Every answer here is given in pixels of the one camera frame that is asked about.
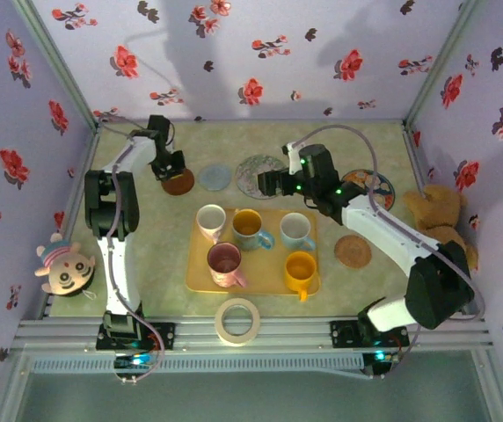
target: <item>stuffed animal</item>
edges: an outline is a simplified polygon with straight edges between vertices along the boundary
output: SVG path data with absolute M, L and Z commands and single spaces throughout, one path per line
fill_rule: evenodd
M 424 187 L 424 196 L 410 191 L 404 194 L 402 200 L 416 219 L 417 231 L 442 244 L 454 240 L 466 253 L 469 269 L 477 268 L 477 250 L 467 244 L 455 229 L 461 208 L 467 205 L 461 193 L 446 186 L 427 185 Z
M 93 280 L 95 257 L 86 258 L 79 252 L 81 245 L 71 244 L 60 233 L 50 237 L 50 244 L 39 246 L 37 255 L 44 265 L 34 272 L 41 277 L 48 276 L 48 283 L 42 290 L 53 295 L 72 296 L 84 291 Z

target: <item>floral wallpaper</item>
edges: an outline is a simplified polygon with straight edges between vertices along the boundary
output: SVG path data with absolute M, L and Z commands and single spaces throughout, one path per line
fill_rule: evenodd
M 462 0 L 32 3 L 93 112 L 403 119 Z
M 35 248 L 65 224 L 90 139 L 17 11 L 0 0 L 0 374 L 18 322 L 35 317 L 41 298 Z
M 486 322 L 503 367 L 502 0 L 477 8 L 413 130 L 428 179 L 469 200 L 459 229 L 477 246 L 473 278 L 485 297 Z

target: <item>tray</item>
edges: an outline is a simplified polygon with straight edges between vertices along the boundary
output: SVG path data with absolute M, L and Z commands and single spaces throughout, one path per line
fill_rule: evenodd
M 224 211 L 226 212 L 226 225 L 224 226 L 220 241 L 234 243 L 232 217 L 236 210 L 234 208 L 225 208 Z M 292 251 L 282 244 L 279 224 L 284 215 L 292 212 L 300 212 L 310 220 L 310 237 L 317 243 L 316 216 L 304 210 L 256 209 L 256 211 L 261 215 L 263 229 L 267 230 L 275 238 L 275 246 L 270 251 L 266 251 L 263 248 L 255 251 L 242 251 L 241 268 L 248 280 L 246 288 L 240 286 L 224 288 L 213 282 L 207 264 L 208 250 L 213 246 L 213 242 L 201 234 L 199 226 L 193 218 L 193 230 L 191 232 L 191 243 L 189 244 L 189 261 L 186 273 L 186 284 L 189 289 L 203 293 L 296 295 L 298 297 L 297 292 L 285 286 L 283 266 L 285 265 L 285 259 Z M 308 253 L 318 263 L 317 250 Z M 320 289 L 320 284 L 320 275 L 319 271 L 317 271 L 308 289 L 308 294 L 314 295 L 317 293 Z

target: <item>coaster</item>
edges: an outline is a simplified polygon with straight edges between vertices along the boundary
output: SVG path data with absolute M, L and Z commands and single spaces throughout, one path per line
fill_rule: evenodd
M 189 169 L 185 169 L 182 175 L 162 182 L 162 187 L 168 194 L 179 196 L 189 192 L 194 184 L 195 177 L 193 173 Z
M 230 184 L 232 171 L 227 165 L 211 164 L 200 171 L 197 179 L 208 191 L 221 191 Z
M 258 188 L 258 174 L 264 171 L 282 170 L 285 164 L 274 156 L 258 154 L 246 158 L 236 168 L 237 187 L 247 196 L 256 200 L 269 200 L 274 196 L 265 196 Z
M 356 235 L 341 237 L 333 253 L 344 266 L 355 269 L 366 266 L 373 257 L 367 241 Z
M 349 171 L 343 178 L 341 178 L 341 181 L 343 182 L 347 181 L 356 183 L 360 187 L 365 188 L 367 192 L 372 180 L 373 171 L 365 169 Z M 375 186 L 376 203 L 388 211 L 394 205 L 395 199 L 396 192 L 394 192 L 394 186 L 392 186 L 391 182 L 386 177 L 379 173 Z

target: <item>tape roll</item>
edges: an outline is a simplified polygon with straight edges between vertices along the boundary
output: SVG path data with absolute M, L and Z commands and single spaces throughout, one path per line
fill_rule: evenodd
M 250 330 L 239 336 L 235 336 L 227 332 L 224 328 L 223 323 L 224 314 L 226 314 L 228 309 L 234 308 L 236 306 L 247 309 L 251 314 Z M 218 337 L 225 345 L 233 347 L 245 346 L 254 338 L 256 338 L 259 333 L 259 311 L 250 301 L 241 298 L 229 299 L 228 301 L 223 303 L 216 311 L 215 329 L 216 334 L 218 334 Z

